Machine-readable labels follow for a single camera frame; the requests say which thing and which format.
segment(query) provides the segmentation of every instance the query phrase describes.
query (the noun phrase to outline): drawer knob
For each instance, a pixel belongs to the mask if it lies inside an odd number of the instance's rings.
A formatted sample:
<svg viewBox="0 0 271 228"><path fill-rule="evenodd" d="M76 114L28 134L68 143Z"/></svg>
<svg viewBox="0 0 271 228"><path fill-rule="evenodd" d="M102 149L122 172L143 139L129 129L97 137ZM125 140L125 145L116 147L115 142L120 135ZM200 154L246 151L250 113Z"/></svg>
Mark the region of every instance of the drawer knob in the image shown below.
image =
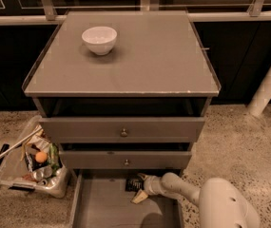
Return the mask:
<svg viewBox="0 0 271 228"><path fill-rule="evenodd" d="M127 129L126 128L122 129L122 132L120 133L120 136L127 137Z"/></svg>
<svg viewBox="0 0 271 228"><path fill-rule="evenodd" d="M125 166L129 166L130 165L130 161L129 160L125 160Z"/></svg>

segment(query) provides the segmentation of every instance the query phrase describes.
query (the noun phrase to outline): drawer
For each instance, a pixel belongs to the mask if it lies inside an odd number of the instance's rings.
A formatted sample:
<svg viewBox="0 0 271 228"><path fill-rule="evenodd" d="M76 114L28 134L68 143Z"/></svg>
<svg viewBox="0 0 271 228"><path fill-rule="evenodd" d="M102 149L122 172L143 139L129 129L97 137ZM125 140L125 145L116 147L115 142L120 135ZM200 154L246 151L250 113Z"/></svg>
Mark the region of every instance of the drawer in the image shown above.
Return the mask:
<svg viewBox="0 0 271 228"><path fill-rule="evenodd" d="M190 151L60 151L70 169L185 169Z"/></svg>
<svg viewBox="0 0 271 228"><path fill-rule="evenodd" d="M54 143L193 143L204 118L43 118Z"/></svg>

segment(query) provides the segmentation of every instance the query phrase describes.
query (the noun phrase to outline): white robotic arm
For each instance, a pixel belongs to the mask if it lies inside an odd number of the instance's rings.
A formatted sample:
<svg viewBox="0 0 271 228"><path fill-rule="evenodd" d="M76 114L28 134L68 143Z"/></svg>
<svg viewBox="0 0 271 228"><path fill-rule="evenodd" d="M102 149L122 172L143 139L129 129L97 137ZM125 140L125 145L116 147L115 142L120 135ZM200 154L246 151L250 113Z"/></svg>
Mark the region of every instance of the white robotic arm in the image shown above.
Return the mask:
<svg viewBox="0 0 271 228"><path fill-rule="evenodd" d="M229 181L219 178L208 180L202 189L183 181L174 173L161 178L139 174L145 181L133 202L149 195L163 195L171 199L187 198L199 207L201 228L259 228L260 217L254 207Z"/></svg>

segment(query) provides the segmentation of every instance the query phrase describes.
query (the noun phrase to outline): orange ball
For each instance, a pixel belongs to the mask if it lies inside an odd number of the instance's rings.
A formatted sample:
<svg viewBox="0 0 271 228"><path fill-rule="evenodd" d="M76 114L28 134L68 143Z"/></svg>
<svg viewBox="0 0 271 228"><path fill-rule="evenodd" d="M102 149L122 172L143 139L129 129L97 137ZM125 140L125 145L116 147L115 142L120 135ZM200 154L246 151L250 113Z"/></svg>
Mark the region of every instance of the orange ball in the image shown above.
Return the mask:
<svg viewBox="0 0 271 228"><path fill-rule="evenodd" d="M36 159L37 162L43 163L48 159L48 154L45 153L45 152L40 151L40 152L38 152L36 154L35 159Z"/></svg>

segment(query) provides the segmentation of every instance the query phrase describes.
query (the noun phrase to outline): gray tabletop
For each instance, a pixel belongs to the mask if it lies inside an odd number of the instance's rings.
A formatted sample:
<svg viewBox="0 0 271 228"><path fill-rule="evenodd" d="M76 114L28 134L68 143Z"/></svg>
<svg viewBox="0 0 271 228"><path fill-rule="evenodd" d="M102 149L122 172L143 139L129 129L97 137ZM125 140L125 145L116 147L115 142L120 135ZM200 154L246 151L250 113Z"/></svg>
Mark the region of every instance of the gray tabletop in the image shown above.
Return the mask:
<svg viewBox="0 0 271 228"><path fill-rule="evenodd" d="M106 56L90 52L82 33L117 30ZM25 93L31 97L217 96L219 89L184 11L68 14Z"/></svg>

